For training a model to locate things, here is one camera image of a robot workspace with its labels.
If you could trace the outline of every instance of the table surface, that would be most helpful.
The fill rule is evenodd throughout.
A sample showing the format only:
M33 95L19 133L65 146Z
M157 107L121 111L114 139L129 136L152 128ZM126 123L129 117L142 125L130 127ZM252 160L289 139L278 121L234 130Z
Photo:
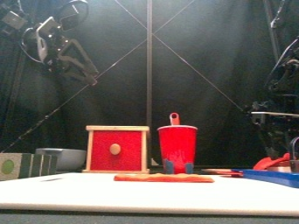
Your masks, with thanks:
M299 216L299 189L210 175L213 183L113 181L65 173L0 182L1 209L132 214Z

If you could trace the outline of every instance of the red plastic cup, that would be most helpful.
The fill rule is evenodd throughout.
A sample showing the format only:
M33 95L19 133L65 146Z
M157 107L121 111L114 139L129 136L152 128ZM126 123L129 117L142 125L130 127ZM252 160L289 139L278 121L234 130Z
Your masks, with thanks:
M188 125L162 126L157 129L165 174L192 174L197 128Z

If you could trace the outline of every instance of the black backdrop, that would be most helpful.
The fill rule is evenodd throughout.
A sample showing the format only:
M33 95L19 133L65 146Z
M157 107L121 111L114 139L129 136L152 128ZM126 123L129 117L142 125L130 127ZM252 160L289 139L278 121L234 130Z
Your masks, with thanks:
M94 87L47 74L18 45L1 38L1 150L57 109L6 152L33 153L39 147L85 150L86 125L148 125L149 155L160 164L156 129L177 112L181 124L198 128L196 165L252 166L265 152L240 110L266 100L264 82L276 58L265 3L274 14L278 2L152 0L150 5L145 0L87 0L87 19L63 34L79 42L97 67ZM61 3L21 1L35 23ZM292 1L274 30L280 53L297 35L296 11Z

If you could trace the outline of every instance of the wooden box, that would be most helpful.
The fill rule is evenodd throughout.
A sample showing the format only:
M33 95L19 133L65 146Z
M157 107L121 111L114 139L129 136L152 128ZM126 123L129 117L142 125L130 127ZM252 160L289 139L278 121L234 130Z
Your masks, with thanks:
M148 173L146 126L86 126L87 155L82 172Z

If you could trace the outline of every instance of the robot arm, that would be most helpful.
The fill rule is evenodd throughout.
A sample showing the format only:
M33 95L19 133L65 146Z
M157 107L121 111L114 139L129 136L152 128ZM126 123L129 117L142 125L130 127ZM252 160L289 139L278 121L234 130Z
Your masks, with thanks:
M95 85L98 71L89 56L75 39L61 36L61 26L51 17L37 28L35 39L39 60L47 70Z

